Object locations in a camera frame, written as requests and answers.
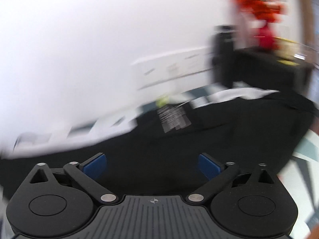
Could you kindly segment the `black hooded sweatshirt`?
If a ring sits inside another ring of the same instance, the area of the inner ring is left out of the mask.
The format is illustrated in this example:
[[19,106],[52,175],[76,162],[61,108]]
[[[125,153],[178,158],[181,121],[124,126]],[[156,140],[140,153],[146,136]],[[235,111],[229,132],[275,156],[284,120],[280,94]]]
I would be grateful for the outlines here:
[[316,108],[295,92],[259,99],[236,98],[192,108],[189,126],[165,132],[157,111],[137,118],[131,132],[72,151],[1,160],[1,186],[9,199],[39,162],[60,168],[104,153],[108,166],[99,183],[117,195],[187,195],[205,183],[197,159],[207,153],[250,172],[260,163],[278,173],[311,127]]

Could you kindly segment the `geometric pattern tablecloth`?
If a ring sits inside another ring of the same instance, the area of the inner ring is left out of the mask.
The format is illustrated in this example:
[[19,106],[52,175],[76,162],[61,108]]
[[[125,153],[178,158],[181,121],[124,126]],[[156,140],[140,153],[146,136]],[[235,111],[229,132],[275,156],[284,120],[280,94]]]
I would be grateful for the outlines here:
[[[88,142],[86,135],[80,135],[80,141],[63,148],[61,145],[40,144],[31,148],[20,148],[17,158],[40,157],[64,151],[72,151],[93,146],[105,140],[127,134],[137,127],[137,118],[150,111],[157,111],[165,132],[179,130],[189,126],[190,120],[183,110],[185,104],[192,108],[222,103],[236,98],[246,100],[259,99],[268,94],[294,92],[292,90],[263,90],[239,83],[232,89],[220,85],[209,85],[172,96],[168,104],[159,108],[156,103],[148,103],[134,110],[117,114],[113,119],[99,120],[92,127],[90,134],[102,132],[102,137],[95,142]],[[302,221],[306,221],[318,205],[318,144],[311,142],[311,127],[295,147],[289,161],[277,173],[288,191],[298,204]]]

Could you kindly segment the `black cabinet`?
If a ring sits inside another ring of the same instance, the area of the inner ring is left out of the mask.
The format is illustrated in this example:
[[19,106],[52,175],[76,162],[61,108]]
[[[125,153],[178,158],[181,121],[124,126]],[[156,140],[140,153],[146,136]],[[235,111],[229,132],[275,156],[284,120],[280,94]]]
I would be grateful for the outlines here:
[[234,81],[269,90],[293,90],[305,94],[314,65],[300,59],[285,61],[256,48],[234,52]]

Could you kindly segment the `black water bottle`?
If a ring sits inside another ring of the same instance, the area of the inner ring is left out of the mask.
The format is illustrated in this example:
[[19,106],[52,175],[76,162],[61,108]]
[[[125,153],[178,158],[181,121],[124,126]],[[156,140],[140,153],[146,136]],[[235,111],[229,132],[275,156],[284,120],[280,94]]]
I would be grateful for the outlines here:
[[212,40],[213,79],[226,88],[232,88],[234,81],[232,67],[235,60],[235,33],[234,25],[218,25]]

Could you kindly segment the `red flower vase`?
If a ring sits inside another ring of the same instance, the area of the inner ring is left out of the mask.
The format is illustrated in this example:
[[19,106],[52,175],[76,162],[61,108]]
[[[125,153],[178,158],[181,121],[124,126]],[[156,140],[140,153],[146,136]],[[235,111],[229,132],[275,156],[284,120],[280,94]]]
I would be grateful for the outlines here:
[[279,48],[267,21],[264,21],[262,26],[256,29],[254,40],[257,44],[258,51],[273,52]]

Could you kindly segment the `cream ceramic mug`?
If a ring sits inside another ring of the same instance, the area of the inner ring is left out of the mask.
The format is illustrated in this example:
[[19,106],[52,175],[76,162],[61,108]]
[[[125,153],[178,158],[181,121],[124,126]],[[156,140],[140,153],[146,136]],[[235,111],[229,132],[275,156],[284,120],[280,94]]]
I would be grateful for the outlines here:
[[274,37],[274,41],[274,53],[282,59],[289,61],[299,59],[308,63],[312,63],[315,59],[314,50],[305,44],[280,37]]

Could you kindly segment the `white wall socket panel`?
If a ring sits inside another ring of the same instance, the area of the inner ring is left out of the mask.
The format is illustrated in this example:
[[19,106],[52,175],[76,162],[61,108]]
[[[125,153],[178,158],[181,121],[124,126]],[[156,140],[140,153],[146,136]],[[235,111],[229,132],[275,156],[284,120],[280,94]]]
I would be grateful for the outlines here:
[[137,59],[131,66],[139,90],[210,69],[213,53],[208,47],[176,50]]

